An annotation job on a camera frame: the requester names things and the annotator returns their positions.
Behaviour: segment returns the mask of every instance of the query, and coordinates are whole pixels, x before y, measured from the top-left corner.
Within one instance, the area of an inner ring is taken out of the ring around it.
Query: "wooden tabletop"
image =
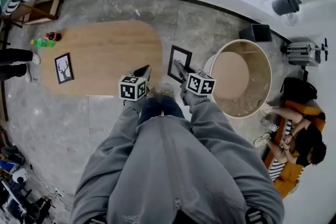
[[[211,75],[217,79],[214,95],[221,99],[240,97],[249,81],[245,60],[239,54],[230,51],[218,55]]]
[[[59,31],[62,40],[42,48],[42,84],[50,91],[78,95],[118,95],[129,71],[150,65],[150,85],[161,80],[162,45],[155,30],[136,21],[95,23]],[[74,80],[58,84],[55,58],[70,53]]]

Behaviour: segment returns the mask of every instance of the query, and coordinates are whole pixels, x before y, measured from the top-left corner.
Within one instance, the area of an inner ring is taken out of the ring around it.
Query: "round table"
[[[217,80],[211,98],[228,116],[251,116],[268,97],[272,81],[270,63],[252,41],[238,39],[227,43],[209,58],[204,71]]]

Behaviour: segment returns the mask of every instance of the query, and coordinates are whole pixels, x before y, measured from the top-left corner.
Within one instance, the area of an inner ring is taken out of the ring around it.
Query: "black backpack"
[[[304,79],[285,78],[280,92],[283,92],[283,99],[294,101],[300,104],[306,104],[310,100],[317,98],[316,88],[307,82],[307,74]]]

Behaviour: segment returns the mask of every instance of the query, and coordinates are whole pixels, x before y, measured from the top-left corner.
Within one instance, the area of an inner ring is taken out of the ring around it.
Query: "orange sofa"
[[[302,115],[304,115],[309,121],[311,121],[313,124],[316,125],[316,127],[322,132],[324,125],[326,124],[324,120],[318,118],[317,116],[322,113],[322,110],[314,105],[308,105],[308,104],[299,104],[292,101],[286,101],[285,102],[285,108],[289,108],[295,111],[300,112]],[[287,120],[282,118],[279,129],[277,131],[275,142],[280,143],[283,135],[284,135],[284,128],[287,126]],[[294,156],[298,156],[299,153],[295,151],[293,153]],[[274,158],[274,154],[270,151],[267,155],[264,163],[265,166],[269,169],[274,169],[274,163],[277,162]],[[277,190],[280,192],[282,198],[285,198],[298,184],[298,179],[303,171],[303,166],[298,164],[292,164],[292,163],[285,163],[284,165],[281,165],[282,171],[278,178],[274,180],[274,184],[277,188]]]

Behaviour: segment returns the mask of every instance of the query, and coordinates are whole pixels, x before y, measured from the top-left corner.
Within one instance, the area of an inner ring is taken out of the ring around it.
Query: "gray tile floor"
[[[13,48],[32,49],[32,38],[44,37],[49,31],[111,20],[142,20],[159,34],[163,45],[163,80],[171,45],[193,52],[192,65],[203,68],[207,59],[227,42],[238,38],[238,31],[249,23],[217,10],[178,0],[64,0],[59,19],[40,25],[14,27],[9,34]],[[279,51],[282,41],[260,44],[272,67],[269,100],[279,93],[282,81],[298,68],[290,66]],[[97,96],[54,95],[40,83],[39,66],[29,64],[33,81],[12,78],[5,82],[9,122],[6,126],[12,141],[33,164],[34,171],[47,188],[65,192],[65,206],[57,200],[52,214],[67,223],[72,194],[83,168],[98,144],[109,134],[122,102]],[[237,133],[251,143],[266,130],[258,112],[245,119],[230,119]],[[51,196],[32,176],[33,189]]]

